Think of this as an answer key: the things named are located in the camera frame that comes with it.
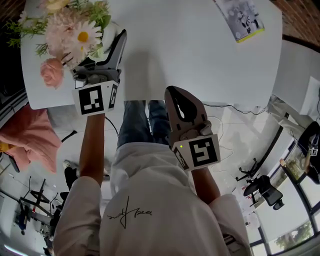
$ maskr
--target white t-shirt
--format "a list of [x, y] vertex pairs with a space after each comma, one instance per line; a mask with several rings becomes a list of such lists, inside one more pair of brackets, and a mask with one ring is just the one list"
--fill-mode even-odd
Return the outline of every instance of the white t-shirt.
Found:
[[101, 190], [76, 180], [55, 231], [56, 256], [250, 255], [240, 207], [233, 195], [210, 205], [195, 195], [168, 146], [121, 146], [111, 167], [118, 191], [100, 215]]

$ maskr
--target pink rose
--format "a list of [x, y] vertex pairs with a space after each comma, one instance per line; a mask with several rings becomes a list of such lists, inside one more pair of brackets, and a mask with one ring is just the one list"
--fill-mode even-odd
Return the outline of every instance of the pink rose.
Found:
[[48, 87], [57, 89], [64, 79], [64, 67], [61, 60], [49, 58], [41, 64], [41, 76]]

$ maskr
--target led light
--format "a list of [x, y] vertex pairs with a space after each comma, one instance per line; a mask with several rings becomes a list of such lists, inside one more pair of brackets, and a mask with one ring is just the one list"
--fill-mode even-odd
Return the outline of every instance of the led light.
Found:
[[18, 254], [18, 255], [21, 255], [21, 256], [28, 256], [27, 254], [25, 254], [25, 253], [23, 253], [21, 251], [15, 250], [15, 249], [11, 248], [8, 245], [4, 245], [4, 247], [7, 248], [9, 251], [15, 253], [15, 254]]

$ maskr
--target flower bouquet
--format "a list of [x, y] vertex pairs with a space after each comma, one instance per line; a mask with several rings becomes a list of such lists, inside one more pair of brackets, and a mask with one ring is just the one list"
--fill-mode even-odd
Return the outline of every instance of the flower bouquet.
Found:
[[57, 89], [62, 84], [64, 67], [72, 70], [87, 57], [96, 62], [108, 57], [118, 29], [111, 22], [108, 2], [42, 0], [38, 8], [43, 9], [41, 17], [30, 17], [23, 11], [18, 21], [10, 20], [5, 26], [12, 34], [8, 44], [13, 47], [20, 47], [27, 35], [44, 35], [44, 43], [36, 45], [35, 53], [53, 56], [40, 67], [48, 87]]

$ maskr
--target desk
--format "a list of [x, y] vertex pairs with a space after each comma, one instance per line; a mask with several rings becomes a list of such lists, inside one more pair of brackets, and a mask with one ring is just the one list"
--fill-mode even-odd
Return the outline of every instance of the desk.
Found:
[[[236, 43], [212, 0], [110, 0], [112, 20], [127, 30], [121, 86], [126, 100], [163, 99], [178, 86], [201, 101], [265, 106], [277, 75], [282, 13], [268, 0], [254, 0], [265, 31]], [[38, 0], [25, 10], [36, 15]], [[60, 88], [44, 85], [35, 55], [43, 36], [21, 46], [24, 83], [33, 109], [73, 104], [74, 81], [66, 70]]]

